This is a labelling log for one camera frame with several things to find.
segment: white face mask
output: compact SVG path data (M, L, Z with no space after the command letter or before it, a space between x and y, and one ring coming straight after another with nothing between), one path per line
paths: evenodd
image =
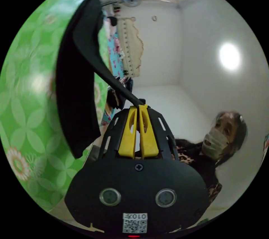
M202 152L208 157L218 160L228 144L229 141L226 136L217 129L212 128L204 138Z

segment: floral pattern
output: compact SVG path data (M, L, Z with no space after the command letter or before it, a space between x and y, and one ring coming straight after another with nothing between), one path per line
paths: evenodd
M15 36L0 75L0 137L11 169L33 200L49 212L66 194L82 168L70 152L61 130L55 94L58 49L78 0L46 0ZM99 52L109 66L104 27ZM105 110L107 83L94 75L98 122Z
M16 148L10 148L6 153L6 157L14 174L20 180L27 181L30 177L30 169L21 152L18 152Z

